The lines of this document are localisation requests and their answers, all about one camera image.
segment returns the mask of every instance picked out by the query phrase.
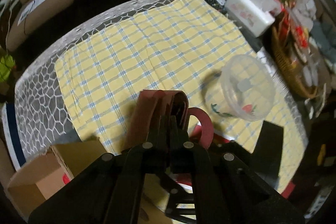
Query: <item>tissue box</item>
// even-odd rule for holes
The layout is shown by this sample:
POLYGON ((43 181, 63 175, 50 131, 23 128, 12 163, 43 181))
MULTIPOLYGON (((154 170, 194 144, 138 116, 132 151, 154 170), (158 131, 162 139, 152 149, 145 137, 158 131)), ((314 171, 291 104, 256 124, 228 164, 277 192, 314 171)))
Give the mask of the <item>tissue box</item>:
POLYGON ((262 35, 275 18, 263 12, 251 0, 227 0, 225 8, 230 16, 239 20, 255 37, 262 35))
POLYGON ((97 158, 106 153, 98 140, 52 145, 45 154, 24 164, 5 192, 24 220, 97 158))

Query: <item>clear plastic cup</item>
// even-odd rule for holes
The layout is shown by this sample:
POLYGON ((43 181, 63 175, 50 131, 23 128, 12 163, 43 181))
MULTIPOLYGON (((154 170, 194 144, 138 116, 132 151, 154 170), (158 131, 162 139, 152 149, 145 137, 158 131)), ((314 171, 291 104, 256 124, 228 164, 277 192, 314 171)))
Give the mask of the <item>clear plastic cup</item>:
POLYGON ((266 67, 248 55, 235 55, 207 85, 208 111, 219 118, 264 119, 274 103, 275 87, 266 67))

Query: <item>yellow checkered cloth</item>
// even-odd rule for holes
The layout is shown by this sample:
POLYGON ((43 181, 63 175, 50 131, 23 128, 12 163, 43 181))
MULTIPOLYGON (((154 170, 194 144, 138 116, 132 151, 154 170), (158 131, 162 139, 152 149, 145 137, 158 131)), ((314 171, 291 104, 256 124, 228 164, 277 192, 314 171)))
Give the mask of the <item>yellow checkered cloth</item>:
MULTIPOLYGON (((141 90, 183 90, 190 107, 206 110, 202 90, 208 76, 235 54, 256 57, 230 20, 203 0, 175 0, 77 44, 58 59, 55 70, 80 138, 96 135, 107 151, 118 154, 141 90)), ((284 127, 281 193, 305 147, 279 92, 274 102, 267 120, 284 127)), ((261 125, 228 118, 217 129, 253 151, 261 125)))

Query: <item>blue fabric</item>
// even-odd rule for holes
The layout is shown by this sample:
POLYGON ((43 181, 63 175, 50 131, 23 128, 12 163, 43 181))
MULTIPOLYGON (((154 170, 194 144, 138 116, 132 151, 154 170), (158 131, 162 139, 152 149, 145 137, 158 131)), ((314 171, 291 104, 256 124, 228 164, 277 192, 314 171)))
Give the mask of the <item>blue fabric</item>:
POLYGON ((314 38, 322 54, 333 64, 336 63, 336 49, 331 46, 331 42, 324 33, 320 22, 314 21, 310 34, 314 38))
POLYGON ((7 110, 7 121, 12 144, 14 147, 17 161, 19 162, 20 166, 22 166, 26 163, 26 158, 25 155, 23 154, 19 134, 17 132, 14 104, 7 103, 6 110, 7 110))

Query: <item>white lace tablecloth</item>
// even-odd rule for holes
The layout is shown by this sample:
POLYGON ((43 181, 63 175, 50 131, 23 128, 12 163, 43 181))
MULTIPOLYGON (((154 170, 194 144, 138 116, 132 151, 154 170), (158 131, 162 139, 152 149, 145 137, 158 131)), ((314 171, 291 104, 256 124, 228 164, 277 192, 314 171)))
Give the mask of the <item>white lace tablecloth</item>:
MULTIPOLYGON (((27 161, 45 152, 51 144, 57 143, 57 140, 62 136, 64 137, 65 134, 74 132, 54 69, 55 62, 59 56, 75 44, 84 41, 90 35, 101 31, 105 27, 145 10, 167 5, 172 1, 132 0, 111 8, 68 32, 45 50, 27 68, 15 87, 17 129, 27 161)), ((263 63, 268 64, 273 80, 283 87, 284 98, 291 109, 304 143, 307 143, 301 115, 277 71, 276 65, 263 49, 258 54, 258 57, 263 63)))

